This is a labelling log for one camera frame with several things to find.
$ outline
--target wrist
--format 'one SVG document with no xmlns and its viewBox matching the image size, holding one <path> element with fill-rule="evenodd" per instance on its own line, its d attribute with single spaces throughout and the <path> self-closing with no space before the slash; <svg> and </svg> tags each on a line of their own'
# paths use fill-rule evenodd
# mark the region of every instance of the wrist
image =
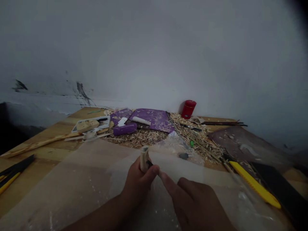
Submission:
<svg viewBox="0 0 308 231">
<path fill-rule="evenodd" d="M 132 198 L 123 191 L 118 195 L 118 204 L 125 213 L 130 213 L 135 208 Z"/>
</svg>

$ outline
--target white wall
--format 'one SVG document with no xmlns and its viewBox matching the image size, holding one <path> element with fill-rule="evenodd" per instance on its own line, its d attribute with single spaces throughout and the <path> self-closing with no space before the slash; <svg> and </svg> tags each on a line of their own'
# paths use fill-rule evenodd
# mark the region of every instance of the white wall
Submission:
<svg viewBox="0 0 308 231">
<path fill-rule="evenodd" d="M 304 32 L 283 0 L 3 0 L 0 101 L 15 123 L 50 126 L 88 105 L 77 81 L 98 107 L 193 99 L 294 152 L 308 146 Z"/>
</svg>

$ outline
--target forearm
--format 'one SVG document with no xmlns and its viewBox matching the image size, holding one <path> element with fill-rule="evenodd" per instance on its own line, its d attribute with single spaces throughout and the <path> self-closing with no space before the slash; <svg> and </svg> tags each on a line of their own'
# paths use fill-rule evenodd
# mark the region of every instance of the forearm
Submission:
<svg viewBox="0 0 308 231">
<path fill-rule="evenodd" d="M 69 225 L 63 231 L 69 230 L 114 230 L 130 213 L 130 208 L 124 198 L 118 195 L 106 204 Z"/>
</svg>

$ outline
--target red container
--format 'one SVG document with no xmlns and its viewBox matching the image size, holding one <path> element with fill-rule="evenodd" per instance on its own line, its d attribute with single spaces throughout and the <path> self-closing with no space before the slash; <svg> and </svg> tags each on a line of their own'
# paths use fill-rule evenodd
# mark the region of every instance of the red container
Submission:
<svg viewBox="0 0 308 231">
<path fill-rule="evenodd" d="M 186 100 L 181 116 L 184 119 L 190 119 L 190 117 L 193 114 L 193 110 L 195 109 L 196 104 L 197 103 L 193 100 Z"/>
</svg>

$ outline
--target wall stain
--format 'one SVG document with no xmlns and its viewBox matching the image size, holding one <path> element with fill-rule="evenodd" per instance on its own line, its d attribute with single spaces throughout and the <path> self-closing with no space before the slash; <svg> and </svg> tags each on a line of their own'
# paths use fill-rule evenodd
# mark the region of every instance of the wall stain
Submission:
<svg viewBox="0 0 308 231">
<path fill-rule="evenodd" d="M 12 88 L 14 89 L 16 92 L 19 92 L 19 90 L 28 90 L 28 88 L 26 87 L 26 85 L 24 85 L 22 82 L 20 82 L 19 80 L 16 80 L 15 83 L 16 87 Z"/>
<path fill-rule="evenodd" d="M 84 92 L 84 89 L 83 89 L 83 84 L 81 82 L 77 82 L 77 90 L 80 94 L 80 96 L 82 97 L 82 99 L 87 103 L 87 105 L 91 106 L 91 103 L 90 101 L 92 101 L 92 103 L 95 105 L 95 103 L 93 102 L 92 99 L 90 99 L 86 93 Z"/>
</svg>

